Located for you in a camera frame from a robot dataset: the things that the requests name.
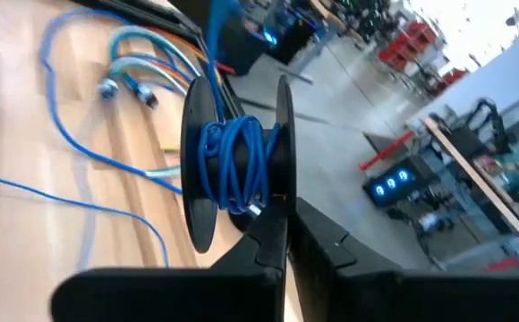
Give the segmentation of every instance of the wall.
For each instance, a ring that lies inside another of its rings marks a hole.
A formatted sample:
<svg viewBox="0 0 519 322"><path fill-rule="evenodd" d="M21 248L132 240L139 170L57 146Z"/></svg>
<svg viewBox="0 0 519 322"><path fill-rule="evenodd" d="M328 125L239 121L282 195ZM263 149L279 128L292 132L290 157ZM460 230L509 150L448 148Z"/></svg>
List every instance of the wall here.
<svg viewBox="0 0 519 322"><path fill-rule="evenodd" d="M413 128L430 113L444 115L448 105L465 114L479 97L490 97L500 111L519 106L519 40L486 66L467 76L407 120Z"/></svg>

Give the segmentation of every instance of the gray concrete floor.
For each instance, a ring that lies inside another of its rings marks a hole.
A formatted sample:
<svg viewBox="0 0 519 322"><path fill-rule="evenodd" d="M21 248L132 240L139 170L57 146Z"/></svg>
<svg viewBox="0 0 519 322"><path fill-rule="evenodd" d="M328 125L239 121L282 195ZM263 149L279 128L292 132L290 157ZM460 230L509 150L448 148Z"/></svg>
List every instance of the gray concrete floor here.
<svg viewBox="0 0 519 322"><path fill-rule="evenodd" d="M248 75L232 79L236 94L274 106L277 65L262 56ZM375 154L363 131L398 136L404 120L424 103L378 72L348 38L331 43L305 72L314 84L292 80L294 109L319 122L296 117L298 194L402 267L429 267L412 229L388 219L364 195L366 174L358 168ZM264 127L273 126L273 111L244 109Z"/></svg>

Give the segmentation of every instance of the wooden board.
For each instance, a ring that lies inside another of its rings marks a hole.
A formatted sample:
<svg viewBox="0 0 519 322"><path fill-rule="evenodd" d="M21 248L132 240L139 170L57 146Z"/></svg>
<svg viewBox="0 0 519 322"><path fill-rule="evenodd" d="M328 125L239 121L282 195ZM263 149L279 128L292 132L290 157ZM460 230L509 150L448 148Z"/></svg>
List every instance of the wooden board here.
<svg viewBox="0 0 519 322"><path fill-rule="evenodd" d="M53 125L38 48L47 23L75 7L63 0L0 0L0 177L67 199L83 200L80 191L88 186L94 203L150 220L164 236L172 267L211 265L241 237L225 213L219 214L210 252L196 254L180 196L90 160ZM60 116L75 138L98 153L142 169L176 164L177 156L163 149L179 144L182 97L157 90L160 105L154 112L124 89L111 106L96 100L96 85L108 63L108 37L117 26L107 19L82 18L58 33L51 61ZM123 50L155 54L146 41L130 41ZM163 265L155 236L130 218L66 206L0 184L0 321L49 320L49 296L76 272L91 218L95 233L89 267ZM296 320L296 292L289 293L292 305L285 314Z"/></svg>
<svg viewBox="0 0 519 322"><path fill-rule="evenodd" d="M445 134L439 129L437 123L430 119L423 119L422 122L429 129L430 133L440 142L440 144L445 147L451 157L453 157L456 162L463 168L463 170L471 177L471 179L479 186L481 191L486 195L486 197L494 204L494 206L498 209L498 211L502 214L504 220L510 224L510 226L514 229L516 233L519 234L519 219L516 217L516 213L519 215L519 209L512 201L510 203L510 207L515 211L510 210L504 201L500 199L496 192L492 190L489 186L488 182L485 181L482 176L472 167L472 165L458 152L458 150L453 146L450 140L445 136ZM495 186L495 188L499 191L499 193L503 196L507 196L507 193L502 190L502 188Z"/></svg>

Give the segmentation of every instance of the cable spool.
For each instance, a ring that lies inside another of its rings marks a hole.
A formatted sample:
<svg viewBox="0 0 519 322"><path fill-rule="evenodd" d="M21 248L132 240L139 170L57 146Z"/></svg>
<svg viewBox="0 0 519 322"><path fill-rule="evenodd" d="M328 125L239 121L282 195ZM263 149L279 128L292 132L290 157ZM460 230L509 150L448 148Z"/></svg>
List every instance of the cable spool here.
<svg viewBox="0 0 519 322"><path fill-rule="evenodd" d="M217 203L209 199L202 188L198 165L201 131L207 123L216 121L215 111L214 96L208 80L204 77L197 78L191 84L184 101L180 159L184 215L192 244L199 253L208 251L216 228ZM297 197L294 107L285 76L279 79L277 87L276 122L281 129L267 163L269 195L285 197L290 210L294 210ZM272 131L273 129L263 130L264 143ZM233 153L238 182L243 186L249 155L242 135L235 140ZM215 158L207 159L206 167L210 188L217 195L218 161Z"/></svg>

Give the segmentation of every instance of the black spool holder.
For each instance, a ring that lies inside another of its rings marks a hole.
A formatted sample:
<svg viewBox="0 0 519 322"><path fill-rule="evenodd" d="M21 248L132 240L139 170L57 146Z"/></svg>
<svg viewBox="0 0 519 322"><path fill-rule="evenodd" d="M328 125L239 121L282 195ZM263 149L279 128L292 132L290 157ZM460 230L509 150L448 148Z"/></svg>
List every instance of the black spool holder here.
<svg viewBox="0 0 519 322"><path fill-rule="evenodd" d="M191 84L184 101L180 164L184 215L192 244L200 253L208 251L212 243L216 228L217 204L210 200L202 189L198 145L201 129L206 123L214 122L216 119L216 104L209 82L206 78L199 77ZM280 124L281 130L268 160L270 198L284 197L288 201L287 207L294 209L297 197L294 107L289 82L285 76L280 77L277 87L276 122ZM264 142L267 142L271 131L264 130ZM243 186L248 165L248 149L242 138L235 141L234 161L240 186ZM210 187L216 193L219 170L217 160L208 159L207 168Z"/></svg>

